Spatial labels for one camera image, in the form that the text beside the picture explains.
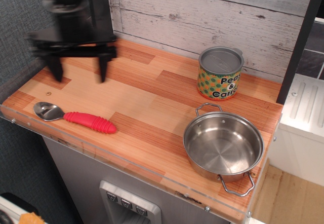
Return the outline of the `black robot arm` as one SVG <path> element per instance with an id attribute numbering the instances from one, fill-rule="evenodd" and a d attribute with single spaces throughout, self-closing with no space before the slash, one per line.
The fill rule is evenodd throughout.
<path id="1" fill-rule="evenodd" d="M 28 34 L 36 57 L 45 62 L 57 81 L 63 78 L 61 58 L 98 58 L 105 81 L 108 62 L 117 57 L 108 0 L 44 0 L 53 27 Z"/>

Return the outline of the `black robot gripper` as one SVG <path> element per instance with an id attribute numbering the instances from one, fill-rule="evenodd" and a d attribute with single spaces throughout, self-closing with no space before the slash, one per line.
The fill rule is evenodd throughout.
<path id="1" fill-rule="evenodd" d="M 45 62 L 54 78 L 59 82 L 63 78 L 59 57 L 98 57 L 100 82 L 105 82 L 108 62 L 117 57 L 116 47 L 111 45 L 116 36 L 92 25 L 85 3 L 67 6 L 48 3 L 46 8 L 54 15 L 54 26 L 32 31 L 27 39 L 38 56 L 46 56 Z"/>

